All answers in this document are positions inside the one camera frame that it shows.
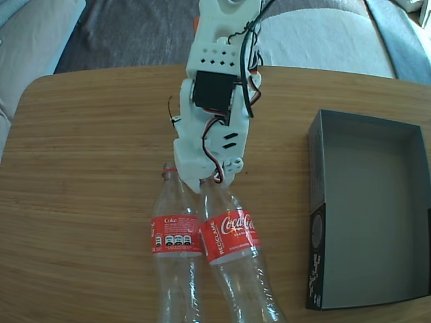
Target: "coca-cola logo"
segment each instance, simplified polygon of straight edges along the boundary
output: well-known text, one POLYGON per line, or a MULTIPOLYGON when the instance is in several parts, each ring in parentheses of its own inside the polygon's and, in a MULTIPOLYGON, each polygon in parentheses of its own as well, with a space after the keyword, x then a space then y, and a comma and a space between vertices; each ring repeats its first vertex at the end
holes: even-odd
POLYGON ((222 221, 222 234, 229 234, 232 231, 242 231, 242 230, 255 230, 255 226, 251 221, 249 214, 243 217, 235 217, 231 219, 229 216, 225 217, 222 221))

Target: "coca-cola bottle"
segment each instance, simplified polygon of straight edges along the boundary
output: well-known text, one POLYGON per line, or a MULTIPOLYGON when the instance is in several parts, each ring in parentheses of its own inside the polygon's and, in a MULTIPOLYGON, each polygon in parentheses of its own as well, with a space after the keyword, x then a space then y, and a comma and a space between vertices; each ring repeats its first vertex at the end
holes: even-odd
POLYGON ((251 214, 213 178, 201 181, 200 232, 233 323, 285 323, 269 284, 251 214))
POLYGON ((163 170, 163 189, 152 214, 152 253, 160 284, 158 323, 202 322, 199 219, 173 164, 163 170))

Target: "wood grain surface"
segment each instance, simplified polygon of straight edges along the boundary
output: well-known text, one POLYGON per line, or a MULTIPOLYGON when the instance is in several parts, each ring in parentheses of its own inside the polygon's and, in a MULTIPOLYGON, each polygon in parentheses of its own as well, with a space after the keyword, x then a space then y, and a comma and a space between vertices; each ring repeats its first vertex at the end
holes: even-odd
MULTIPOLYGON (((317 110, 420 124, 430 143, 431 87, 306 69, 262 75, 233 191, 253 212, 290 322, 430 322, 431 298, 323 313, 305 299, 306 135, 317 110)), ((176 137, 168 98, 178 113, 183 78, 184 66, 134 67, 44 77, 27 89, 0 167, 0 322, 156 321, 150 212, 176 137)), ((207 265, 202 285, 206 322, 229 322, 207 265)))

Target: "robotic arm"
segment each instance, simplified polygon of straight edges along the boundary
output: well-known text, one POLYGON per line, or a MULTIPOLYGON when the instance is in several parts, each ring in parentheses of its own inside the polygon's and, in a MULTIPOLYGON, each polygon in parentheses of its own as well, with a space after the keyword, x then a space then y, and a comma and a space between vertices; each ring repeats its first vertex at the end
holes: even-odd
POLYGON ((175 164, 196 193, 201 178, 216 171, 215 180, 230 185, 244 166, 250 106, 260 97, 254 47, 256 24, 266 10, 262 4, 263 0, 200 0, 188 78, 181 85, 180 116, 173 118, 178 133, 175 164))

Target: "open cardboard box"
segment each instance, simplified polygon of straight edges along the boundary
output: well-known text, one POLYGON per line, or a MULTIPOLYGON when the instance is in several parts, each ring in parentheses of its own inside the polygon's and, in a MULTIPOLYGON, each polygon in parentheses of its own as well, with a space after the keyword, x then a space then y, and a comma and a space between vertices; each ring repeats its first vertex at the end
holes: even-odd
POLYGON ((431 183, 421 128, 321 110, 309 131, 307 308, 431 294, 431 183))

